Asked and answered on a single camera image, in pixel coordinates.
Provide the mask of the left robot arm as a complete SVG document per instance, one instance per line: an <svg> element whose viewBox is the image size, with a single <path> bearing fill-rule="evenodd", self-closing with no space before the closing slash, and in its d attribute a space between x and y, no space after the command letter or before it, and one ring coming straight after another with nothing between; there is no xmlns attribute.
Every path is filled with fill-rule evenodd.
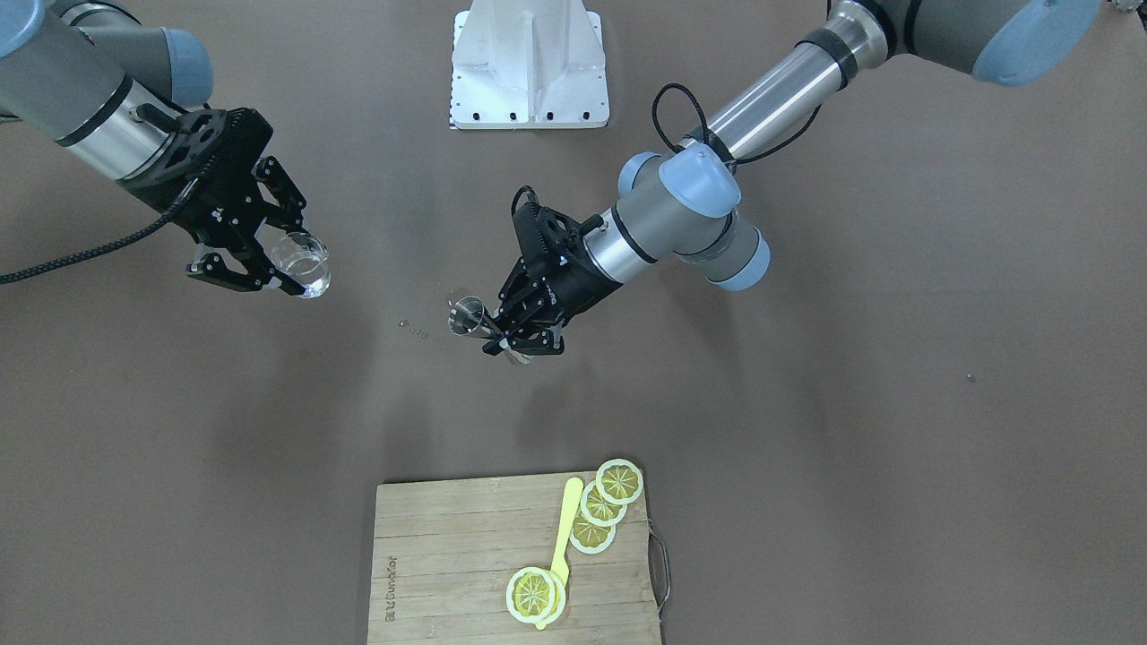
<svg viewBox="0 0 1147 645"><path fill-rule="evenodd" d="M618 177L619 197L577 222L528 186L513 197L518 261L496 311L476 297L450 306L448 328L483 341L490 356L565 350L562 331L673 254L713 286L741 292L766 273L771 250L738 212L735 171L794 142L820 106L857 73L914 55L1016 87L1066 60L1100 11L1098 1L835 1L824 25L668 155L642 151Z"/></svg>

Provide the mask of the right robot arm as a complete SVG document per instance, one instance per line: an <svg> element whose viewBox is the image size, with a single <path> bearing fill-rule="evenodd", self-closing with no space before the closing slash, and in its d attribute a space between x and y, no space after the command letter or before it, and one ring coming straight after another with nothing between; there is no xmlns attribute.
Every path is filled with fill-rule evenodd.
<svg viewBox="0 0 1147 645"><path fill-rule="evenodd" d="M213 109L213 69L192 33L147 28L115 1L3 1L3 122L22 121L159 215L86 252L3 275L13 283L135 244L175 224L195 242L187 274L236 292L319 297L327 249L305 199L265 154L250 107Z"/></svg>

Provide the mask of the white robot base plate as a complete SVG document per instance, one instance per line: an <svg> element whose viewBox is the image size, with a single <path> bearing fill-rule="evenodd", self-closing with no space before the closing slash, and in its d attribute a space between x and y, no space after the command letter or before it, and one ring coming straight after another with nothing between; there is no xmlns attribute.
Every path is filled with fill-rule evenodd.
<svg viewBox="0 0 1147 645"><path fill-rule="evenodd" d="M453 20L450 126L600 129L602 20L582 1L475 1Z"/></svg>

